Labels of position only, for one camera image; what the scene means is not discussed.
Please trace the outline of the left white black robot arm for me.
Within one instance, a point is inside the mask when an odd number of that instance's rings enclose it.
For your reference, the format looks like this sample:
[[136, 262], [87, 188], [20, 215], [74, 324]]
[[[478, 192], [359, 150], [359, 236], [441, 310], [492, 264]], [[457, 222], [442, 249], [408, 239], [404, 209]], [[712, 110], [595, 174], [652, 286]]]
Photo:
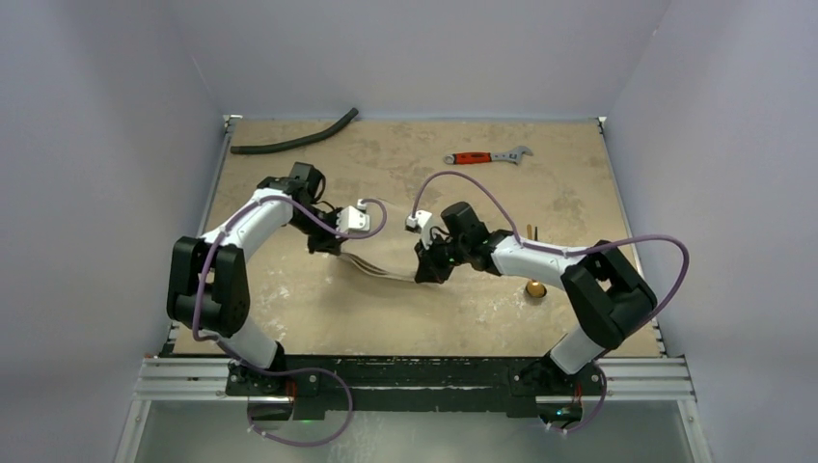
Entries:
[[262, 180], [251, 199], [216, 229], [183, 236], [173, 246], [167, 314], [198, 342], [211, 341], [252, 367], [250, 381], [263, 394], [287, 381], [282, 345], [249, 316], [247, 263], [279, 229], [291, 226], [307, 238], [309, 253], [338, 255], [339, 208], [319, 204], [326, 177], [314, 165], [297, 162], [285, 177]]

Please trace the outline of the beige cloth napkin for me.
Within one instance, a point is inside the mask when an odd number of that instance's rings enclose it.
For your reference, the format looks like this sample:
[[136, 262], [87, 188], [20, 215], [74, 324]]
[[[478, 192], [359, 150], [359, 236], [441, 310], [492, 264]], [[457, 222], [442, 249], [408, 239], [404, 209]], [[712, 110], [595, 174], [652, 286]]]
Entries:
[[380, 198], [378, 201], [386, 214], [377, 204], [368, 203], [371, 231], [345, 241], [339, 259], [371, 277], [414, 283], [418, 267], [414, 246], [419, 237], [405, 229], [409, 207]]

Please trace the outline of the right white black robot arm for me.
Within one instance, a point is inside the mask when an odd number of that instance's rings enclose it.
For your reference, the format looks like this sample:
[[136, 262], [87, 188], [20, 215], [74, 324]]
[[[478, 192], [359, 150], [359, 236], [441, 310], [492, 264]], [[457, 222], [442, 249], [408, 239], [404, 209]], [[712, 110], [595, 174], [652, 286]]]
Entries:
[[442, 220], [445, 231], [438, 233], [427, 211], [405, 219], [406, 230], [420, 237], [414, 247], [416, 283], [442, 284], [455, 267], [467, 264], [497, 277], [520, 277], [555, 287], [568, 298], [577, 328], [518, 372], [520, 379], [535, 378], [553, 392], [567, 391], [584, 367], [618, 348], [658, 306], [647, 282], [607, 241], [599, 242], [597, 252], [570, 247], [547, 252], [512, 231], [489, 231], [465, 202], [447, 207]]

